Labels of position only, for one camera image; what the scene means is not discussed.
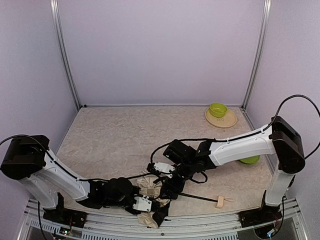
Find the beige folding umbrella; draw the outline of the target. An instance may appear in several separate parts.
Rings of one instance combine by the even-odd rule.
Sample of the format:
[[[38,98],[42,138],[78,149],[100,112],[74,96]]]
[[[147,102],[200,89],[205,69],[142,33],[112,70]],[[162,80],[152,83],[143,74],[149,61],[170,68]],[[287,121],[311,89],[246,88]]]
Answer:
[[[146,173],[145,170],[143,174],[137,178],[136,184],[140,188],[140,193],[150,199],[155,199],[160,195],[163,185],[160,179],[155,175],[151,175],[149,172]],[[161,204],[160,209],[151,212],[141,211],[141,213],[137,214],[138,222],[152,229],[158,229],[161,226],[169,214],[171,203],[170,199],[157,198],[156,201]]]

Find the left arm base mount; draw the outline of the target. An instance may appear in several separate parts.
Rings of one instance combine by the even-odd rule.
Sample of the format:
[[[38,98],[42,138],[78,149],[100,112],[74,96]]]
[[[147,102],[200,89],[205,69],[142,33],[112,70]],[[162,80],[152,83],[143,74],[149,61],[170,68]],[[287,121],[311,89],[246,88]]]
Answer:
[[[56,210],[46,210],[43,218],[69,227],[83,228],[86,223],[87,213],[67,208],[62,213],[58,213]]]

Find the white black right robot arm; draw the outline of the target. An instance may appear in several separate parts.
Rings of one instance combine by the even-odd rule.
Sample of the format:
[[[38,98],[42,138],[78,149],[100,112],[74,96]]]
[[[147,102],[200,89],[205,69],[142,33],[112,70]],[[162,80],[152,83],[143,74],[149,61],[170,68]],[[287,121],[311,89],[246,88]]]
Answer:
[[[183,191],[185,182],[196,173],[234,161],[268,155],[275,155],[278,164],[262,204],[277,207],[294,176],[306,165],[300,134],[280,116],[273,117],[270,124],[247,134],[225,139],[204,138],[196,149],[186,145],[185,140],[173,140],[163,152],[164,157],[176,164],[172,178],[165,184],[165,192],[176,199]]]

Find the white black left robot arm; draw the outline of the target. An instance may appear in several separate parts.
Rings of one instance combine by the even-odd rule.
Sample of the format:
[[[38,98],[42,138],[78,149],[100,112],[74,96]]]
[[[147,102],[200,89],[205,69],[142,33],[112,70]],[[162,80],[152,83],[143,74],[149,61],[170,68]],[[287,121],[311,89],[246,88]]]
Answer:
[[[83,178],[57,158],[49,147],[50,140],[44,135],[18,134],[1,143],[7,141],[10,144],[0,170],[6,177],[22,183],[44,209],[58,207],[58,193],[47,184],[51,183],[86,208],[135,210],[139,188],[129,179]]]

